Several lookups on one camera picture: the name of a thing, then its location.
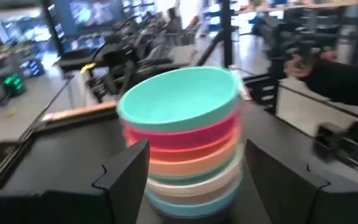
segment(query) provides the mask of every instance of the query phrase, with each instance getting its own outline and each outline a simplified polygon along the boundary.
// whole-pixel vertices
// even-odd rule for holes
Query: black sleeve
[[[332,101],[358,106],[358,65],[318,60],[302,81],[311,91]]]

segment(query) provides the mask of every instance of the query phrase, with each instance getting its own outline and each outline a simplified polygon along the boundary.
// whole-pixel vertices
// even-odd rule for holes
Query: person's hand
[[[321,59],[326,60],[335,60],[337,59],[337,54],[335,52],[323,52],[320,54]],[[309,64],[305,65],[301,62],[302,57],[299,55],[293,55],[292,59],[285,62],[284,65],[284,72],[287,75],[291,75],[295,78],[304,78],[310,75],[315,61],[310,62]]]

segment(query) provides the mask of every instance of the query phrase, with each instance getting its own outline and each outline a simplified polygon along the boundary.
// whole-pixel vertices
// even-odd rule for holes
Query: stack of bowls
[[[235,78],[214,67],[167,72],[121,98],[127,145],[150,142],[145,193],[160,212],[200,218],[232,202],[242,178],[238,103]]]

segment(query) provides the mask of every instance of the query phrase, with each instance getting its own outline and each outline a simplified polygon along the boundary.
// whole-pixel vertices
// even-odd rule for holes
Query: light blue bowl
[[[196,183],[200,183],[200,182],[204,182],[206,180],[212,179],[214,176],[220,174],[222,171],[224,171],[230,165],[230,163],[233,161],[233,159],[234,159],[234,154],[227,161],[222,163],[222,165],[215,167],[212,170],[198,174],[198,175],[191,175],[188,177],[169,177],[169,176],[149,174],[149,178],[151,178],[161,184],[170,184],[170,185],[176,185],[176,186],[196,184]]]
[[[196,218],[212,215],[228,207],[236,196],[241,180],[242,179],[239,179],[237,184],[230,191],[222,195],[222,197],[199,205],[174,205],[172,203],[162,201],[152,192],[146,191],[145,193],[149,198],[150,203],[167,215],[182,218]]]
[[[237,85],[229,71],[182,68],[130,89],[117,112],[129,125],[148,131],[179,132],[217,123],[237,106]]]

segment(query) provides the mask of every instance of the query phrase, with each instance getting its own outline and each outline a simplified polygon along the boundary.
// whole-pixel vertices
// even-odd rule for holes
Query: pink bowl
[[[210,144],[230,133],[236,123],[241,120],[239,108],[218,123],[207,127],[177,133],[162,133],[139,130],[124,122],[124,135],[133,140],[148,139],[150,145],[164,149],[188,149]]]

